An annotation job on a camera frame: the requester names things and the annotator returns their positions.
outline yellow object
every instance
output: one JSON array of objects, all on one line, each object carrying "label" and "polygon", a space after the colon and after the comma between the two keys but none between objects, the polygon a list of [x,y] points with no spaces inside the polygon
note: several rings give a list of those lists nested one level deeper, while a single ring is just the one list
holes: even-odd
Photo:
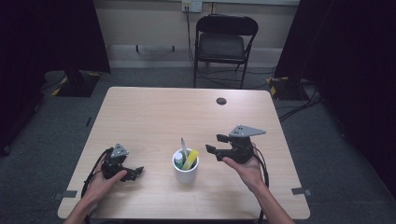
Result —
[{"label": "yellow object", "polygon": [[197,159],[199,154],[198,150],[193,149],[190,154],[189,157],[186,159],[186,161],[184,162],[183,167],[181,168],[184,171],[188,171],[190,170],[192,164],[195,162],[195,160]]}]

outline person's left hand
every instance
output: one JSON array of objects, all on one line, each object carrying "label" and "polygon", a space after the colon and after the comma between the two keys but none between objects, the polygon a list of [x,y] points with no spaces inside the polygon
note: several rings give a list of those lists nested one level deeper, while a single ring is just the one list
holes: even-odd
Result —
[{"label": "person's left hand", "polygon": [[110,179],[106,179],[101,171],[102,163],[104,160],[105,157],[103,157],[96,166],[95,172],[98,173],[93,176],[91,183],[84,194],[84,197],[91,199],[91,201],[94,203],[98,203],[99,201],[101,201],[105,197],[105,195],[107,195],[111,191],[113,186],[127,174],[126,170],[121,170]]}]

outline chair seat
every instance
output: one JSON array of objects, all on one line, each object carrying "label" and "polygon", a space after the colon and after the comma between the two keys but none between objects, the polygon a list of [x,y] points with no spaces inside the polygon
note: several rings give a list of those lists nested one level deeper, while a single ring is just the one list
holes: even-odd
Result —
[{"label": "chair seat", "polygon": [[203,33],[200,35],[198,57],[201,60],[240,61],[245,57],[244,39],[239,35],[221,35]]}]

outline person's right hand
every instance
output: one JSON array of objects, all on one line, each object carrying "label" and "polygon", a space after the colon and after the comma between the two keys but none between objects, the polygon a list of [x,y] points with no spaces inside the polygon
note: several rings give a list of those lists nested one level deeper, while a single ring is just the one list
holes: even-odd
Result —
[{"label": "person's right hand", "polygon": [[222,160],[224,163],[235,169],[250,191],[254,191],[261,185],[264,185],[262,180],[262,169],[260,168],[260,164],[256,158],[251,157],[250,160],[244,164],[239,164],[233,159],[227,157],[224,157]]}]

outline gray plastic part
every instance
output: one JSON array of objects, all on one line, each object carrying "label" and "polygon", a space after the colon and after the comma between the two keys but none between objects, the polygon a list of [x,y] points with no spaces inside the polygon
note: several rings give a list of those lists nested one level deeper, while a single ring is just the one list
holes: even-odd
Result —
[{"label": "gray plastic part", "polygon": [[250,128],[244,125],[237,125],[231,132],[230,137],[249,137],[266,133],[265,130]]},{"label": "gray plastic part", "polygon": [[111,158],[126,156],[128,154],[129,154],[129,151],[127,149],[125,149],[122,145],[117,143],[113,149],[113,152],[111,153]]}]

